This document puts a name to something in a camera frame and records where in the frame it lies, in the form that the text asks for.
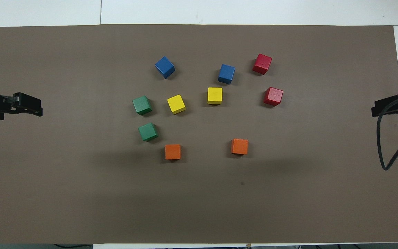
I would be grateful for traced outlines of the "green wooden block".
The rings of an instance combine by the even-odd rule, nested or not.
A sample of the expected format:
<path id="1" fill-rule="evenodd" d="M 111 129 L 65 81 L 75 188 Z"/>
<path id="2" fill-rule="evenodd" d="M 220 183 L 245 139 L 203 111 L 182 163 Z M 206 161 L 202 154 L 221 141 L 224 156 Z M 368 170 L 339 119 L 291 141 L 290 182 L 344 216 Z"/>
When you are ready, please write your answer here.
<path id="1" fill-rule="evenodd" d="M 139 115 L 147 114 L 153 110 L 149 99 L 145 95 L 133 99 L 132 103 L 134 105 L 136 113 Z"/>
<path id="2" fill-rule="evenodd" d="M 138 131 L 143 141 L 150 141 L 159 137 L 156 126 L 151 122 L 140 126 Z"/>

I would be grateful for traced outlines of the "red wooden block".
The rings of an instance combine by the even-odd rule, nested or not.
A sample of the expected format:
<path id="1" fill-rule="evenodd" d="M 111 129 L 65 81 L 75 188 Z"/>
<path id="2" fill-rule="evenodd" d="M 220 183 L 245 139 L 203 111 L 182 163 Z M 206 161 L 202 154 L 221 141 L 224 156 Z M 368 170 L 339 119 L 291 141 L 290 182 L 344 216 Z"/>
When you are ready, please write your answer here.
<path id="1" fill-rule="evenodd" d="M 269 87 L 265 91 L 263 103 L 271 106 L 278 106 L 279 104 L 281 104 L 282 97 L 283 97 L 283 90 L 274 87 Z"/>
<path id="2" fill-rule="evenodd" d="M 265 75 L 270 68 L 271 62 L 272 57 L 259 53 L 254 62 L 252 71 Z"/>

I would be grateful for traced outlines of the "brown table mat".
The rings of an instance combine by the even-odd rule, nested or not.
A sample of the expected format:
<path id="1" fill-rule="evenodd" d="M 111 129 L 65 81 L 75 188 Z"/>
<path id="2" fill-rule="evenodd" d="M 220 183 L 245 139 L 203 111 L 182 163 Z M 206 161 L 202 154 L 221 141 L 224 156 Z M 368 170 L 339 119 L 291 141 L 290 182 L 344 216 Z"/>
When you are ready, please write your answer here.
<path id="1" fill-rule="evenodd" d="M 0 27 L 0 93 L 15 92 L 44 114 L 0 121 L 0 243 L 398 242 L 398 159 L 382 170 L 371 115 L 398 93 L 392 26 Z"/>

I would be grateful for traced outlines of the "blue wooden block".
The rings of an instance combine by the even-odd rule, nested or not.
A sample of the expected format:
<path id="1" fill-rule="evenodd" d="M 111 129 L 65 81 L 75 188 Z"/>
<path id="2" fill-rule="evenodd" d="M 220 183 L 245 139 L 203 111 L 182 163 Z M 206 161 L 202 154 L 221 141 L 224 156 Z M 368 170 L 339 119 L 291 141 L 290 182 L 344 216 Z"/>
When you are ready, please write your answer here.
<path id="1" fill-rule="evenodd" d="M 163 76 L 164 79 L 167 79 L 175 72 L 174 64 L 166 56 L 162 57 L 159 61 L 155 63 L 155 68 Z"/>
<path id="2" fill-rule="evenodd" d="M 219 75 L 218 75 L 218 82 L 231 84 L 234 78 L 236 68 L 233 66 L 229 66 L 226 64 L 222 64 Z"/>

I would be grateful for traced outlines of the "yellow wooden block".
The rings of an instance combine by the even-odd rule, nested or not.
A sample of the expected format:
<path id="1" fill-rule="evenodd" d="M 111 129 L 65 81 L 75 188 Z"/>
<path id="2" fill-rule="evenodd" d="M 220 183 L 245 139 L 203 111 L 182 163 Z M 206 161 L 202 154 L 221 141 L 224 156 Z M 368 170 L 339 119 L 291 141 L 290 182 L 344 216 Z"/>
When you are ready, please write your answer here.
<path id="1" fill-rule="evenodd" d="M 172 114 L 178 114 L 178 113 L 186 110 L 186 105 L 185 105 L 183 98 L 180 94 L 175 95 L 171 98 L 168 98 L 167 102 L 168 102 L 168 105 L 170 107 L 170 111 L 172 112 Z"/>
<path id="2" fill-rule="evenodd" d="M 220 105 L 223 100 L 223 89 L 221 87 L 209 87 L 207 91 L 207 104 Z"/>

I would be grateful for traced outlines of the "orange wooden block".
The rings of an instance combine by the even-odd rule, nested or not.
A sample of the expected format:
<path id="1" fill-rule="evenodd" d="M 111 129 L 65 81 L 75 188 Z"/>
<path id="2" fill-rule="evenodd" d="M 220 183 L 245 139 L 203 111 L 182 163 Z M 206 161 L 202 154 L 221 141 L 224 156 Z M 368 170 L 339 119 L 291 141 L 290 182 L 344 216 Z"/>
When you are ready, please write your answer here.
<path id="1" fill-rule="evenodd" d="M 232 139 L 230 151 L 232 154 L 246 155 L 248 154 L 249 141 L 245 139 Z"/>
<path id="2" fill-rule="evenodd" d="M 167 144 L 164 147 L 166 160 L 179 160 L 181 159 L 181 145 L 180 144 Z"/>

